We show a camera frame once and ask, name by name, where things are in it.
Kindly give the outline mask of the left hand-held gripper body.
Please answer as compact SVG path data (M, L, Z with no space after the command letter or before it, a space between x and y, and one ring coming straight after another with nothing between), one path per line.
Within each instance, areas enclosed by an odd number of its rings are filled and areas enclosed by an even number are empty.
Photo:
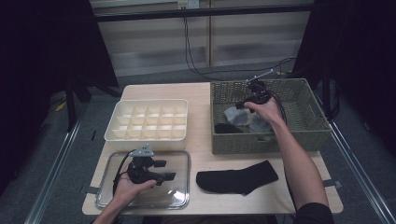
M127 174L135 184L141 184L149 180L155 180L158 186L163 183L163 174L149 170L149 167L153 166L155 161L152 159L154 153L149 145L131 151L129 156L132 157L132 161L128 165Z

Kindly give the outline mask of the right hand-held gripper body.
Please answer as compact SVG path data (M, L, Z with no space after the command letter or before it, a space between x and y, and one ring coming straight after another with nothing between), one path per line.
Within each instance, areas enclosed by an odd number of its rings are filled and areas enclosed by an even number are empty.
M272 97L271 93L267 90L265 83L261 77L273 74L274 70L270 69L268 72L254 76L247 80L247 87L251 91L251 95L246 99L247 102L252 102L257 105L263 105Z

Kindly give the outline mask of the clear plastic lid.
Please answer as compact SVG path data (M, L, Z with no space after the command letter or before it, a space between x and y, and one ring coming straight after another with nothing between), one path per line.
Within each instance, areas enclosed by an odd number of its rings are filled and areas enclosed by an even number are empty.
M113 198L113 180L126 152L113 153L106 165L106 169L99 185L95 205L105 208ZM175 173L173 180L164 181L160 186L141 192L129 205L129 208L145 209L181 209L190 198L190 169L191 159L186 151L157 151L155 161L166 161L164 167L149 167L157 174Z

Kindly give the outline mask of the green woven basket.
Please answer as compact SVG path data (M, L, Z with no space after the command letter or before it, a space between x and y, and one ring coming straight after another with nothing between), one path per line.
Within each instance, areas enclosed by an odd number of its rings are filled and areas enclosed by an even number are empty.
M332 131L316 97L303 78L266 79L267 90L280 100L290 132L307 151L318 151ZM222 81L210 84L211 125L226 124L224 111L251 95L245 81ZM278 152L273 132L254 133L247 126L238 133L212 132L214 154L248 154Z

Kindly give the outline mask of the white divided storage box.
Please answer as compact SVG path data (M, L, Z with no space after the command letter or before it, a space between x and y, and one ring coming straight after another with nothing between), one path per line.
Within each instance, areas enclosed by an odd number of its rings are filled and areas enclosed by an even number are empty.
M146 144L156 151L186 147L189 102L185 99L124 100L116 103L105 140L118 151Z

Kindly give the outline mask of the person's right hand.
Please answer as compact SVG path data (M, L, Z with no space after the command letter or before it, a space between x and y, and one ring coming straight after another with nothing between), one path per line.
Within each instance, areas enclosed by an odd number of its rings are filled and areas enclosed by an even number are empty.
M284 120L282 119L280 113L280 109L274 98L270 98L268 102L263 105L246 102L244 103L244 106L254 110L256 113L259 114L261 118L269 122L271 125L284 123Z

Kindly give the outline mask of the person's left hand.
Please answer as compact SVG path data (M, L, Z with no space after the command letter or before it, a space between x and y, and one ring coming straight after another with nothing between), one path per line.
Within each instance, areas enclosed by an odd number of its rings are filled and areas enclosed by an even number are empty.
M156 184L157 182L155 180L149 180L141 184L135 184L126 173L123 173L120 175L120 179L111 204L117 212L120 212L126 208L140 194L141 191L150 189Z

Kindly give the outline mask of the black metal stand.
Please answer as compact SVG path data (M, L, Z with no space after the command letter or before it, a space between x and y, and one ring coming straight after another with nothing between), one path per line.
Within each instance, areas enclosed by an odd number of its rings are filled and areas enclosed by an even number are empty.
M328 120L334 119L339 112L339 92L336 82L331 79L330 67L327 62L323 64L321 87L325 115Z
M88 103L92 99L89 87L95 87L96 89L107 93L108 95L111 95L113 97L121 97L120 92L112 90L105 84L100 84L98 81L95 81L91 78L69 75L67 77L65 85L65 99L68 114L67 131L69 132L77 125L78 122L78 115L76 111L74 96L77 96L77 98L82 103Z

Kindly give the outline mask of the black horizontal bar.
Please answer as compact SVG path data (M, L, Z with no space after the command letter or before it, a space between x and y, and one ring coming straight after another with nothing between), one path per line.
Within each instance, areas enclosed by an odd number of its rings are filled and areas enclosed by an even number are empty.
M121 14L99 14L93 16L96 22L109 21L142 21L142 20L159 20L175 18L195 18L209 16L232 16L248 14L269 14L269 13L286 13L286 12L306 12L314 9L313 4L298 5L275 5L259 7L215 7L201 9L175 9L165 11L149 11L136 13Z

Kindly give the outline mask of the black curtain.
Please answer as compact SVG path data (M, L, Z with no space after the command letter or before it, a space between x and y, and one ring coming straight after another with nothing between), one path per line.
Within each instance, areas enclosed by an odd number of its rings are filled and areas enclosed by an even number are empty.
M118 81L90 0L0 0L0 193L48 115L50 97Z
M396 157L396 0L314 0L293 73L335 80Z

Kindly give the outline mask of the black sleeve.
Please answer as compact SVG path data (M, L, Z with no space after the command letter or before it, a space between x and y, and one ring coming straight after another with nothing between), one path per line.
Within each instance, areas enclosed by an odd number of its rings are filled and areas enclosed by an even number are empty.
M334 224L334 220L327 205L307 203L297 210L293 224Z

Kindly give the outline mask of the metal floor rail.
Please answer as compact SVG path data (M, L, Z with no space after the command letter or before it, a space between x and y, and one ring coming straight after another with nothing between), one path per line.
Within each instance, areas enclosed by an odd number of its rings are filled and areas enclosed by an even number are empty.
M49 171L49 175L41 188L38 196L35 199L35 202L28 213L27 218L24 221L24 224L40 224L41 219L47 209L47 206L50 201L50 197L54 191L56 182L59 179L60 173L64 167L65 160L69 154L71 147L73 146L76 136L78 134L79 128L81 124L81 119L78 119L75 124L71 127L71 129L67 132L66 137L63 141L63 144L58 152L58 155L51 166Z
M396 159L344 96L330 124L321 154L343 204L335 223L396 224Z

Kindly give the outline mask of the white wall socket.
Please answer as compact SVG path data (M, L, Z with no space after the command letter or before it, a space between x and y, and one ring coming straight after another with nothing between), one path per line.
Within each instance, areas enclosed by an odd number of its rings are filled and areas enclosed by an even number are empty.
M179 9L198 9L200 7L199 0L177 0Z

